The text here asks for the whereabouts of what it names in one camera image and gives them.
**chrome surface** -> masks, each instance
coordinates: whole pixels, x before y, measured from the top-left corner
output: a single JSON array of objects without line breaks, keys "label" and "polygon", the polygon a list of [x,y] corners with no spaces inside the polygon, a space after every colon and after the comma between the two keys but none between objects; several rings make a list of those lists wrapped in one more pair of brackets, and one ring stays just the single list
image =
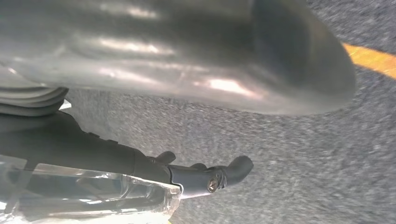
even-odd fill
[{"label": "chrome surface", "polygon": [[345,50],[295,0],[3,0],[0,30],[0,72],[13,77],[0,87],[93,88],[271,114],[326,112],[354,95]]}]

